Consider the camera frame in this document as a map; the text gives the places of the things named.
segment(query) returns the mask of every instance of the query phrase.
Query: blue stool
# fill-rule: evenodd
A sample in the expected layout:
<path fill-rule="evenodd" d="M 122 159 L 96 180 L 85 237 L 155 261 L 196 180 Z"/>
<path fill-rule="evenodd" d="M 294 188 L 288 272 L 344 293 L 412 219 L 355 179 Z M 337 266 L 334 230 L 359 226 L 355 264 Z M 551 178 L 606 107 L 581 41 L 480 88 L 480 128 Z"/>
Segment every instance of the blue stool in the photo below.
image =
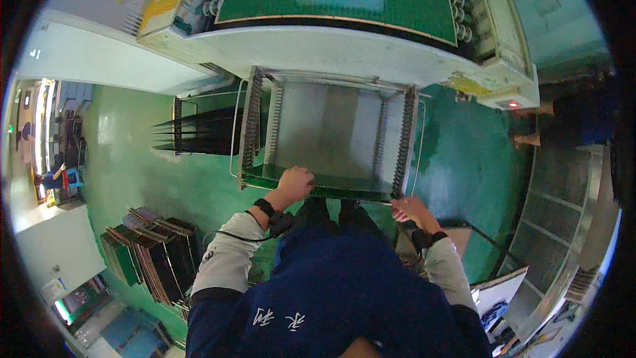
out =
<path fill-rule="evenodd" d="M 66 175 L 69 178 L 69 187 L 83 187 L 84 183 L 80 181 L 80 174 L 75 168 L 66 169 Z M 75 182 L 71 182 L 71 176 L 75 176 Z"/>

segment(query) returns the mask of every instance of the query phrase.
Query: white sleeve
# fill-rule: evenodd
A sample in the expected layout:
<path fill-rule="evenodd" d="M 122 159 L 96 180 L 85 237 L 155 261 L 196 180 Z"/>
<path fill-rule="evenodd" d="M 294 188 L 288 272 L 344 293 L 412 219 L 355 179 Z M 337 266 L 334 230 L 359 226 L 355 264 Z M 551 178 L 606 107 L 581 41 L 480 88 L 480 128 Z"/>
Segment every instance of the white sleeve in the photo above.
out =
<path fill-rule="evenodd" d="M 424 270 L 429 281 L 441 287 L 450 305 L 461 304 L 477 312 L 462 260 L 450 238 L 438 240 L 425 252 Z"/>
<path fill-rule="evenodd" d="M 262 228 L 248 213 L 236 213 L 221 227 L 221 231 L 249 239 L 265 237 Z M 247 290 L 247 273 L 252 266 L 250 258 L 260 245 L 261 242 L 245 242 L 217 234 L 203 255 L 192 294 L 210 287 L 224 287 L 244 293 Z"/>

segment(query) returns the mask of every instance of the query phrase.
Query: worker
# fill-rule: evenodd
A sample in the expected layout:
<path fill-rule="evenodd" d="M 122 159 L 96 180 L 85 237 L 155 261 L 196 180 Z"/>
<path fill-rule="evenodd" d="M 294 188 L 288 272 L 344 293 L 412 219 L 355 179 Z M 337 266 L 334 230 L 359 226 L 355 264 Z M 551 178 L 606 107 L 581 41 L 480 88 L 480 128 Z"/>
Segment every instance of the worker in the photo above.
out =
<path fill-rule="evenodd" d="M 27 122 L 22 126 L 22 130 L 19 130 L 17 133 L 17 140 L 31 141 L 31 139 L 35 137 L 35 128 L 31 127 L 31 122 Z"/>
<path fill-rule="evenodd" d="M 514 111 L 517 116 L 531 114 L 552 117 L 531 135 L 512 133 L 514 147 L 523 144 L 536 147 L 574 148 L 604 144 L 614 137 L 619 110 L 619 86 L 615 78 L 601 74 L 601 83 L 586 86 L 559 99 L 542 102 L 538 108 Z"/>
<path fill-rule="evenodd" d="M 62 163 L 58 171 L 55 173 L 47 171 L 45 175 L 35 174 L 33 176 L 33 185 L 38 187 L 40 184 L 45 189 L 62 188 L 62 172 L 66 170 L 66 164 Z"/>
<path fill-rule="evenodd" d="M 286 170 L 276 189 L 220 231 L 265 238 L 270 219 L 305 199 L 313 179 L 305 168 Z M 261 243 L 217 234 L 208 245 L 192 287 L 186 355 L 492 356 L 455 246 L 417 198 L 392 205 L 394 219 L 433 234 L 424 264 L 430 282 L 402 265 L 358 204 L 343 203 L 337 226 L 324 198 L 308 198 L 266 282 L 247 284 Z"/>

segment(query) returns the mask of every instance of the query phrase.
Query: floor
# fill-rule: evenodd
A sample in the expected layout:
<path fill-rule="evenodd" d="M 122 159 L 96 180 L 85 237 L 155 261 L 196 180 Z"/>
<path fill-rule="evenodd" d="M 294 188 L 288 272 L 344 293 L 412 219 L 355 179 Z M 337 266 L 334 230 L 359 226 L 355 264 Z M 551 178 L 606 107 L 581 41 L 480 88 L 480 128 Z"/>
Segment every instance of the floor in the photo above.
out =
<path fill-rule="evenodd" d="M 452 91 L 440 86 L 425 92 L 433 98 L 423 98 L 423 149 L 417 182 L 413 188 L 413 169 L 407 191 L 420 196 L 436 217 L 464 219 L 503 242 L 527 164 L 527 153 L 515 151 L 507 137 L 509 115 L 496 114 L 476 103 L 455 103 Z M 229 102 L 235 99 L 232 94 L 223 97 Z M 83 194 L 96 236 L 106 227 L 121 224 L 129 207 L 139 206 L 192 222 L 203 234 L 218 229 L 232 214 L 263 195 L 259 189 L 238 190 L 226 156 L 175 156 L 152 149 L 158 143 L 153 141 L 151 126 L 169 120 L 171 102 L 170 96 L 150 92 L 95 87 L 84 117 L 88 155 Z M 420 113 L 423 109 L 424 104 L 420 104 Z M 414 158 L 416 167 L 417 155 Z M 328 206 L 336 218 L 339 203 L 329 202 Z M 366 208 L 378 226 L 394 237 L 389 208 Z M 265 278 L 272 267 L 274 243 L 264 243 L 254 257 L 255 271 Z M 487 278 L 498 255 L 488 242 L 473 234 L 464 256 L 469 281 Z M 156 315 L 173 338 L 185 342 L 186 324 L 177 310 L 155 304 L 145 285 L 127 287 L 109 270 L 104 276 L 120 298 Z"/>

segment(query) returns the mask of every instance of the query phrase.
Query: fluorescent light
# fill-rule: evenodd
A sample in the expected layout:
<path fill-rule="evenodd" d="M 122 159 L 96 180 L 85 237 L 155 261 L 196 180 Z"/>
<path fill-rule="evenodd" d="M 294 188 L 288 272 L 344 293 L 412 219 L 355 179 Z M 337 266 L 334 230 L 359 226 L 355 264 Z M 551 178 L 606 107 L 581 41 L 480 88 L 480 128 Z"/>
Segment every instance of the fluorescent light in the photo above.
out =
<path fill-rule="evenodd" d="M 46 89 L 46 79 L 42 79 L 40 89 L 37 92 L 37 105 L 36 105 L 36 141 L 35 141 L 35 153 L 36 153 L 36 170 L 37 174 L 42 174 L 42 115 L 44 113 L 44 90 Z"/>
<path fill-rule="evenodd" d="M 44 113 L 44 122 L 46 122 L 46 171 L 51 171 L 51 148 L 49 139 L 51 136 L 51 109 L 53 106 L 53 92 L 55 91 L 55 81 L 51 81 L 48 85 L 48 92 L 46 93 L 46 112 Z"/>
<path fill-rule="evenodd" d="M 59 300 L 55 302 L 55 307 L 57 308 L 57 312 L 60 313 L 60 316 L 66 321 L 66 324 L 70 325 L 72 322 L 71 316 Z"/>

